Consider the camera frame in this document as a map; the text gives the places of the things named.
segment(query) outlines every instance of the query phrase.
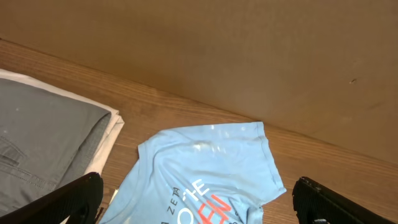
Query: brown wall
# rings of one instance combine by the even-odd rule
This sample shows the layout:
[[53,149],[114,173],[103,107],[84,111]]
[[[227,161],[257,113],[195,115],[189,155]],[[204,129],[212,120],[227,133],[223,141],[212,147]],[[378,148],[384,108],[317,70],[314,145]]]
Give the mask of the brown wall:
[[396,0],[2,0],[0,38],[398,163]]

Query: wooden surface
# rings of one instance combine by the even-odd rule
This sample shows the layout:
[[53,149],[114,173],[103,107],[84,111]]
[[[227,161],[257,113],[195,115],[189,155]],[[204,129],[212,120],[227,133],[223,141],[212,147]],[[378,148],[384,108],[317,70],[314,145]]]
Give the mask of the wooden surface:
[[397,0],[1,0],[0,38],[398,164]]
[[[161,129],[252,119],[97,72],[0,40],[0,68],[112,106],[126,124],[103,171],[107,207],[113,191],[138,160],[137,145]],[[275,163],[287,192],[264,206],[264,223],[298,223],[292,187],[300,176],[398,222],[398,166],[266,125]]]

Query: stack of folded clothes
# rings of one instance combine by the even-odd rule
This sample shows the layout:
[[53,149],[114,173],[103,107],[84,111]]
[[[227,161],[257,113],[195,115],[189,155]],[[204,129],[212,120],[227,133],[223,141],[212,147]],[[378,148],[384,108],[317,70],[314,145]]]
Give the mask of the stack of folded clothes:
[[101,173],[119,111],[0,70],[0,217],[89,172]]

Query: gray pants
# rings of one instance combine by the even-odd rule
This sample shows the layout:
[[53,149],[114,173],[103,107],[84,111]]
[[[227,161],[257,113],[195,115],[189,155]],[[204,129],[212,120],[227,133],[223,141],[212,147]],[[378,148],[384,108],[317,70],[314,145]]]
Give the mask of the gray pants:
[[0,216],[83,175],[110,116],[0,78]]

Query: light blue t-shirt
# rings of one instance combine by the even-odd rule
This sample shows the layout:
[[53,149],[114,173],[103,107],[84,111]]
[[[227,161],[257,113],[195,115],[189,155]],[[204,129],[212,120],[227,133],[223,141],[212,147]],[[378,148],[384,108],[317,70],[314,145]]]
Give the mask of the light blue t-shirt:
[[286,190],[262,122],[160,131],[100,223],[262,223],[262,207]]

